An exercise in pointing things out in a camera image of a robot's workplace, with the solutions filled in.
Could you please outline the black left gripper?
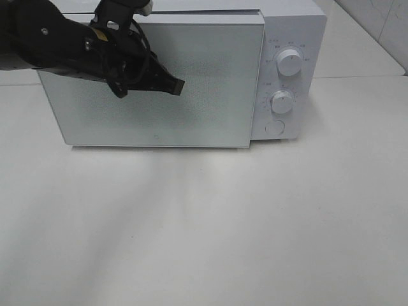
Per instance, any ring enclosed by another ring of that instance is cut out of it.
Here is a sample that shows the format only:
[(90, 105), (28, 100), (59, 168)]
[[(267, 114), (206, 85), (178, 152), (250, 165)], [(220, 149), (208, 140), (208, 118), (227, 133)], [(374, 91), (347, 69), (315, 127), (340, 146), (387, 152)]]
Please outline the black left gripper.
[(174, 96), (182, 93), (185, 82), (174, 77), (159, 63), (138, 22), (133, 19), (127, 31), (97, 28), (89, 24), (96, 38), (85, 39), (84, 78), (106, 83), (119, 98), (129, 91), (165, 92)]

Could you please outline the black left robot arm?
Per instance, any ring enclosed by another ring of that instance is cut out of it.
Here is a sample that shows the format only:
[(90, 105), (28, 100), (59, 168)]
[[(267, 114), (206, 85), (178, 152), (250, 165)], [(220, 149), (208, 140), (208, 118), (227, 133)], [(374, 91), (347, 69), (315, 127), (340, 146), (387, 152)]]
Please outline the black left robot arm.
[(33, 69), (106, 83), (118, 97), (129, 91), (180, 95), (184, 81), (158, 61), (134, 15), (152, 1), (100, 1), (84, 25), (51, 1), (1, 1), (1, 70)]

